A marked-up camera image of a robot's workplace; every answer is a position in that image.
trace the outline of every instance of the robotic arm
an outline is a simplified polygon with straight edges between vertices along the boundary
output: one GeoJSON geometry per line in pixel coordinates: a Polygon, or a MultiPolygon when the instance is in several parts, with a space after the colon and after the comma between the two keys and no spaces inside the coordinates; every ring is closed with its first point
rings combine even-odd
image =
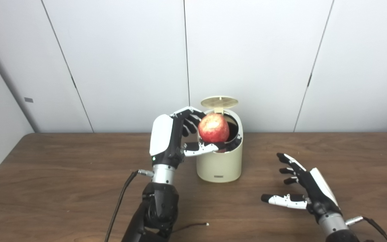
{"type": "Polygon", "coordinates": [[[150,155],[153,171],[138,170],[152,177],[142,194],[122,242],[167,242],[178,216],[178,193],[173,185],[175,171],[186,156],[217,151],[224,143],[188,143],[181,146],[182,136],[196,133],[203,112],[185,107],[172,115],[160,115],[153,123],[150,155]]]}
{"type": "Polygon", "coordinates": [[[278,153],[277,156],[282,163],[290,166],[290,168],[281,168],[280,173],[294,175],[285,179],[284,183],[286,185],[299,183],[306,189],[308,197],[302,194],[286,196],[263,194],[261,200],[288,208],[307,209],[315,216],[316,222],[324,231],[326,242],[359,242],[355,233],[349,229],[349,225],[361,222],[363,217],[344,221],[337,200],[319,170],[313,168],[307,171],[289,155],[278,153]]]}

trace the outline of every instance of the red apple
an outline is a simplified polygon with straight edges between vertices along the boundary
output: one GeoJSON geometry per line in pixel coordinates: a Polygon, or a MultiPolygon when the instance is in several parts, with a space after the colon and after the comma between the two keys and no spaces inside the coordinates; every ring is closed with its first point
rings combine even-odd
{"type": "Polygon", "coordinates": [[[198,131],[205,142],[225,142],[229,137],[229,126],[223,115],[207,114],[198,125],[198,131]]]}

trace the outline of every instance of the open lid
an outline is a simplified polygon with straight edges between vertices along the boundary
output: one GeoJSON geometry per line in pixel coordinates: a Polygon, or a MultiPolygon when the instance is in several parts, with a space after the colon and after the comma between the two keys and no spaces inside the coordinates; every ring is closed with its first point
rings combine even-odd
{"type": "Polygon", "coordinates": [[[229,109],[237,104],[238,104],[237,99],[231,98],[230,96],[224,96],[224,95],[211,96],[201,101],[202,106],[209,109],[214,109],[215,113],[222,113],[222,114],[223,114],[223,109],[229,109]]]}

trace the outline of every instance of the wooden tabletop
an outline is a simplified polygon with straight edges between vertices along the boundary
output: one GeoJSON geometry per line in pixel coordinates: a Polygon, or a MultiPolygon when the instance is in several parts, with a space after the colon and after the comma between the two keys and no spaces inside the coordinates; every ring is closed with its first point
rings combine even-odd
{"type": "MultiPolygon", "coordinates": [[[[150,134],[30,134],[0,165],[0,241],[102,242],[120,190],[130,173],[151,169],[150,134]]],[[[196,174],[195,158],[179,166],[180,194],[172,242],[324,242],[305,210],[260,201],[262,193],[302,193],[284,185],[287,153],[307,169],[318,167],[345,219],[367,216],[387,232],[387,133],[246,133],[243,173],[213,184],[196,174]]],[[[126,191],[112,233],[120,241],[149,179],[137,176],[126,191]]],[[[353,225],[361,241],[384,241],[366,222],[353,225]]]]}

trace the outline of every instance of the cream trash can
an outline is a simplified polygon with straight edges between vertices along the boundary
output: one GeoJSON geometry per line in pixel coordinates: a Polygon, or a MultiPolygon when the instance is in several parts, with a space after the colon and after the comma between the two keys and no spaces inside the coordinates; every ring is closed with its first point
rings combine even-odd
{"type": "Polygon", "coordinates": [[[243,126],[238,115],[229,110],[237,104],[236,99],[228,96],[212,96],[201,101],[202,106],[211,109],[206,114],[223,114],[230,130],[224,150],[197,156],[197,173],[205,181],[224,183],[237,180],[241,175],[243,126]]]}

